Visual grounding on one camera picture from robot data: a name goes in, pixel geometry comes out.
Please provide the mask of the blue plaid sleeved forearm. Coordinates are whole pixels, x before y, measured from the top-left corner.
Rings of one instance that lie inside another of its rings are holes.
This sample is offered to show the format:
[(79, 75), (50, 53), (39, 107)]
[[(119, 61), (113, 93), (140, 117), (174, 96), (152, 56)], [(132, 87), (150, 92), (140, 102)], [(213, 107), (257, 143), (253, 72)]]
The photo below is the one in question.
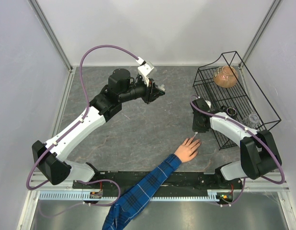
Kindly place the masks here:
[(160, 186), (179, 168), (181, 163), (182, 161), (176, 155), (169, 155), (110, 207), (102, 229), (124, 229), (144, 210)]

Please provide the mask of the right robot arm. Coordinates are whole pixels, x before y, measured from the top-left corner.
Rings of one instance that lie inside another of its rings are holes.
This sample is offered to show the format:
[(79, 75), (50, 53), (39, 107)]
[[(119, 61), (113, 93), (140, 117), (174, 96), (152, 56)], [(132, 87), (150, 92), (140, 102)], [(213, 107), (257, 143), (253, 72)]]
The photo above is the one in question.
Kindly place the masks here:
[(237, 178), (256, 180), (261, 177), (275, 184), (285, 182), (282, 160), (269, 130), (258, 131), (245, 126), (225, 111), (212, 108), (203, 98), (191, 101), (190, 105), (202, 131), (220, 132), (240, 149), (239, 161), (216, 169), (214, 183), (218, 188), (226, 188)]

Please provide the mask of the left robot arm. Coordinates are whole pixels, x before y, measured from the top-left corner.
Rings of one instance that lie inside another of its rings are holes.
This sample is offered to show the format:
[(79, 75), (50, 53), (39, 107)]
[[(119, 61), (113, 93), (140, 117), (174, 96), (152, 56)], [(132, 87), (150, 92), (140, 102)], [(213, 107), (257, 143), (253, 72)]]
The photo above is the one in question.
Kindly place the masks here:
[(77, 119), (45, 143), (38, 140), (32, 145), (36, 167), (52, 185), (69, 179), (83, 181), (89, 188), (96, 188), (100, 183), (96, 169), (90, 163), (68, 161), (68, 155), (91, 132), (119, 113), (123, 103), (141, 98), (149, 104), (164, 94), (164, 85), (158, 86), (142, 72), (132, 78), (126, 69), (114, 70), (108, 83)]

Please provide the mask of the person's bare hand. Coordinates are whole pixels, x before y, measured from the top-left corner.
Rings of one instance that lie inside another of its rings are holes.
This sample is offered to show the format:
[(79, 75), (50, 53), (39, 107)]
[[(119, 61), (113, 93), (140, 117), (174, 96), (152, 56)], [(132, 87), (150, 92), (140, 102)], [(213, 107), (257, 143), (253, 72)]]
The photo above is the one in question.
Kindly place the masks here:
[(198, 148), (201, 142), (199, 139), (187, 138), (175, 151), (174, 155), (179, 158), (182, 163), (191, 161), (198, 154)]

